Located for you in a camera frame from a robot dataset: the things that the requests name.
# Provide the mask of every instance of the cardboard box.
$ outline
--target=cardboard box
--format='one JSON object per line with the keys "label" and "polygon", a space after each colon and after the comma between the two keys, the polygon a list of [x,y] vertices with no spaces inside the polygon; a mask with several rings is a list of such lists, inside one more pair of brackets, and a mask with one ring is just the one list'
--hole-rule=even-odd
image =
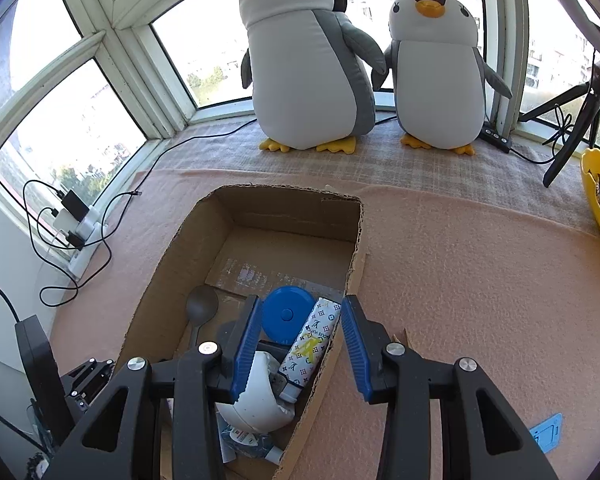
{"label": "cardboard box", "polygon": [[[265,298],[282,285],[298,285],[340,302],[355,294],[362,277],[362,203],[329,191],[285,186],[225,186],[200,200],[182,223],[147,286],[129,326],[118,366],[134,356],[150,362],[178,356],[189,345],[186,299],[202,283],[216,288],[218,313],[198,341],[216,339],[218,327],[236,319],[249,294]],[[238,457],[227,478],[289,477],[327,389],[343,343],[338,327],[311,387],[296,404],[292,424],[272,434],[285,449],[280,466]],[[171,438],[162,431],[160,473],[171,480]]]}

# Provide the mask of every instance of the white penguin belly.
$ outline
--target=white penguin belly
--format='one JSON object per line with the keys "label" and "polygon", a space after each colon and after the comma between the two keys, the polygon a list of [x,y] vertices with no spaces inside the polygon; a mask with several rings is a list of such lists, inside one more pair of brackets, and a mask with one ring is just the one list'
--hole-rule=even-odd
{"label": "white penguin belly", "polygon": [[472,142],[484,122],[482,93],[471,47],[400,42],[395,100],[408,134],[445,150]]}
{"label": "white penguin belly", "polygon": [[353,90],[313,12],[267,18],[248,36],[253,108],[268,137],[305,150],[352,132]]}

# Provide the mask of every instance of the tripod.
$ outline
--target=tripod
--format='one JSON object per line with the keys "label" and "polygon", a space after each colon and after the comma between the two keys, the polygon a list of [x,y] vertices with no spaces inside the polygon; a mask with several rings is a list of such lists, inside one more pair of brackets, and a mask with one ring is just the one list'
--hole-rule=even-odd
{"label": "tripod", "polygon": [[545,187],[549,187],[554,178],[558,176],[558,173],[560,173],[560,170],[567,163],[570,156],[573,155],[578,144],[583,141],[589,127],[591,127],[588,142],[589,147],[593,148],[596,145],[596,136],[598,134],[598,126],[600,125],[600,63],[596,63],[593,66],[590,83],[576,85],[526,114],[520,115],[518,119],[521,123],[537,119],[542,114],[554,110],[556,106],[562,106],[584,95],[586,95],[586,98],[580,107],[573,131],[569,134],[564,146],[555,155],[554,161],[542,178],[542,183]]}

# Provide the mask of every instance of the gray spoon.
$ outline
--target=gray spoon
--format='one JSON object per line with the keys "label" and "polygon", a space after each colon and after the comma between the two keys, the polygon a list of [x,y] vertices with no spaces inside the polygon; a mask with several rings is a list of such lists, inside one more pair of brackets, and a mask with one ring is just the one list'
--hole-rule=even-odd
{"label": "gray spoon", "polygon": [[209,285],[199,285],[187,297],[187,317],[191,323],[189,348],[195,348],[200,327],[218,311],[218,295]]}

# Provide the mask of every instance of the plaid cloth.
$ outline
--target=plaid cloth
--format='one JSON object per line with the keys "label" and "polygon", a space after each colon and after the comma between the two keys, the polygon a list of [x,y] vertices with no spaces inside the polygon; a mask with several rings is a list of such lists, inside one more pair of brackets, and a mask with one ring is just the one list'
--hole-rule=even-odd
{"label": "plaid cloth", "polygon": [[[195,124],[179,133],[173,142],[229,132],[248,120],[232,118]],[[542,176],[548,166],[536,166],[513,153],[507,155],[481,140],[473,143],[476,154],[467,156],[405,147],[399,142],[402,134],[397,121],[389,121],[359,138],[352,155],[315,149],[272,153],[258,148],[266,136],[258,123],[253,123],[228,137],[191,140],[164,155],[157,167],[307,174],[404,187],[524,212],[600,236],[582,189],[576,159],[572,158],[546,189]],[[547,158],[545,153],[527,146],[516,149],[536,160]]]}

